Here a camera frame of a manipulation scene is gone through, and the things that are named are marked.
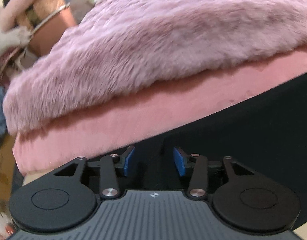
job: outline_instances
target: pink velvet cushion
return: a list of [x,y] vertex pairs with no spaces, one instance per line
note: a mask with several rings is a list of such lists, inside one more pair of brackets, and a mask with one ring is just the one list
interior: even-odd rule
[[235,69],[157,82],[137,94],[54,119],[19,134],[13,149],[23,174],[95,157],[193,122],[307,72],[307,45]]

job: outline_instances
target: ribbed gray surface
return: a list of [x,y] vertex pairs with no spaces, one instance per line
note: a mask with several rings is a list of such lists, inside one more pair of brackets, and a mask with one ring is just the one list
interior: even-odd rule
[[219,222],[206,203],[189,200],[181,191],[155,193],[130,190],[121,199],[104,201],[92,219],[71,231],[43,236],[18,231],[12,238],[13,240],[300,239],[292,232],[274,236],[245,235]]

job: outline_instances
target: silver rivet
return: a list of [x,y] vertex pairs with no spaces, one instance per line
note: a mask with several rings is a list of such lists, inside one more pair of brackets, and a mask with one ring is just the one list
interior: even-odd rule
[[102,194],[107,196],[107,197],[113,197],[118,194],[118,191],[114,188],[106,188],[102,191]]
[[202,197],[206,194],[206,192],[201,188],[194,188],[190,191],[190,195],[194,197]]

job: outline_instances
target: pink faux fur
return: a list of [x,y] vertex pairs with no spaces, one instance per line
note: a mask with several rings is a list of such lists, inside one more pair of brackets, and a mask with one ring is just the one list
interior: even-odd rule
[[306,42],[307,0],[101,0],[13,80],[4,101],[8,130],[27,132],[158,80]]
[[236,69],[156,82],[135,95],[56,118],[18,134],[13,148],[23,175],[88,159],[194,122],[307,72],[307,45]]

